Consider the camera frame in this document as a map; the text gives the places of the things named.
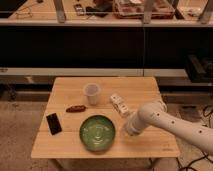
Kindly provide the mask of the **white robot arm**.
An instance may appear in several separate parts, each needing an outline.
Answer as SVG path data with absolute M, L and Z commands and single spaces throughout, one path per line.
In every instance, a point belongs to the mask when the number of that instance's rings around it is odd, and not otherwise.
M 168 131 L 213 156 L 213 129 L 168 114 L 167 106 L 161 100 L 142 105 L 128 118 L 124 128 L 130 136 L 137 136 L 150 125 Z

